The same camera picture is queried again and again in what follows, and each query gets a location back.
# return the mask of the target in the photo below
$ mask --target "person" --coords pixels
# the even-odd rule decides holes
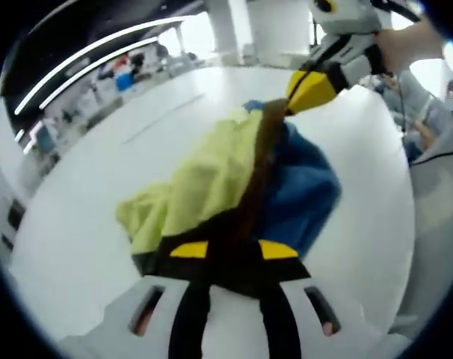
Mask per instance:
[[[161,73],[167,69],[167,63],[170,58],[170,53],[165,45],[161,43],[155,43],[155,50],[158,59],[157,73]]]
[[[445,41],[428,18],[402,30],[382,30],[376,36],[386,68],[393,73],[401,73],[399,83],[389,76],[383,77],[386,94],[383,96],[393,111],[402,114],[398,95],[403,91],[404,112],[408,121],[403,145],[410,164],[431,149],[434,142],[453,123],[451,112],[439,99],[430,100],[424,108],[425,112],[419,110],[419,103],[426,98],[426,90],[407,70],[415,61],[443,58]],[[404,80],[401,79],[402,73],[406,74]]]
[[[452,123],[452,113],[445,103],[437,98],[432,99],[424,118],[414,120],[412,128],[402,139],[408,163],[413,163],[432,148],[436,139]]]
[[[446,13],[449,12],[447,28],[451,31],[453,6],[437,2],[437,7],[444,7],[447,9]],[[416,60],[441,58],[441,49],[447,37],[437,31],[430,20],[424,19],[404,30],[382,31],[377,36],[377,43],[388,69],[399,73]],[[425,151],[409,168],[416,238],[409,274],[410,284],[399,313],[416,315],[416,322],[405,328],[404,332],[409,337],[421,333],[422,338],[418,339],[415,346],[418,349],[419,346],[430,348],[429,343],[425,343],[426,336],[434,339],[432,343],[441,343],[446,337],[451,337],[446,330],[438,330],[429,324],[453,322],[453,308],[447,308],[452,313],[446,312],[445,301],[447,298],[450,304],[453,300],[450,296],[453,287],[453,120],[446,123],[438,136],[423,128],[420,121],[415,121],[415,124],[424,141]],[[404,353],[404,357],[416,358],[417,355],[413,356],[411,351],[412,349]]]
[[[384,74],[381,79],[382,97],[395,122],[404,129],[410,127],[413,119],[422,116],[432,95],[421,86],[410,70],[404,70],[398,76]]]

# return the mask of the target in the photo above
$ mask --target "white wall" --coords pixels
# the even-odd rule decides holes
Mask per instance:
[[[144,58],[144,70],[154,72],[157,69],[158,57],[157,49],[154,46],[146,46],[142,48]]]
[[[61,117],[62,109],[66,106],[77,100],[81,89],[85,86],[86,83],[90,82],[91,79],[96,76],[98,70],[94,70],[92,73],[87,74],[86,76],[79,79],[77,82],[74,82],[69,86],[65,91],[63,91],[59,96],[57,96],[51,103],[47,105],[44,109],[47,117]]]
[[[215,34],[207,12],[199,13],[180,25],[186,52],[207,58],[215,50]]]
[[[450,75],[444,60],[435,58],[416,61],[410,66],[410,69],[423,88],[440,99],[445,98]]]
[[[247,5],[259,52],[309,51],[306,0],[257,0]]]
[[[26,206],[31,194],[22,183],[20,171],[23,162],[22,148],[14,141],[4,99],[0,98],[0,170],[8,188],[19,202]]]
[[[179,38],[176,36],[175,28],[169,28],[158,36],[158,42],[165,46],[168,54],[173,57],[180,56],[182,47],[180,46]]]
[[[392,19],[391,19],[391,13],[388,13],[386,11],[382,11],[379,9],[375,9],[377,15],[379,16],[379,20],[381,21],[381,24],[383,25],[384,28],[392,28]]]

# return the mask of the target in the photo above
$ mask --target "black cable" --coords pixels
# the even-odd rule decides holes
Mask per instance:
[[[318,23],[316,20],[313,18],[313,46],[316,47],[318,45]]]
[[[451,151],[451,152],[446,152],[446,153],[441,153],[441,154],[439,154],[439,155],[432,156],[432,157],[430,157],[429,159],[425,159],[425,160],[423,160],[423,161],[421,161],[421,162],[413,163],[413,164],[411,165],[411,167],[415,167],[415,166],[418,166],[418,165],[423,165],[424,163],[428,163],[428,162],[433,161],[433,160],[435,160],[435,159],[440,159],[440,158],[442,158],[442,157],[449,157],[449,156],[453,156],[453,151]]]
[[[399,81],[399,75],[398,75],[398,89],[399,89],[399,97],[401,98],[401,111],[403,114],[402,132],[404,134],[406,134],[406,111],[404,110],[404,97],[403,97],[403,90],[401,89],[401,82]]]
[[[391,0],[371,0],[371,4],[377,9],[388,13],[397,13],[412,22],[419,22],[421,18],[417,16],[411,9]]]
[[[301,82],[304,81],[309,76],[310,73],[311,72],[309,70],[307,70],[306,73],[303,75],[303,77],[300,80],[298,80],[297,84],[295,85],[295,88],[293,88],[293,91],[290,93],[290,95],[288,97],[288,107],[289,107],[289,102],[295,95],[296,90],[300,87]],[[294,115],[294,113],[289,108],[286,108],[285,116],[293,116],[293,115]]]

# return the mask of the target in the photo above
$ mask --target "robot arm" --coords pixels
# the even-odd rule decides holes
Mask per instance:
[[[289,82],[289,115],[328,103],[369,74],[386,72],[375,42],[381,23],[370,0],[309,3],[327,35]]]

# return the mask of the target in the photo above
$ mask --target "yellow cloth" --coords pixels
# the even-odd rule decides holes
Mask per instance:
[[[184,233],[237,207],[253,172],[261,119],[262,111],[242,109],[217,122],[170,184],[151,185],[117,206],[133,254],[154,251],[162,236]]]

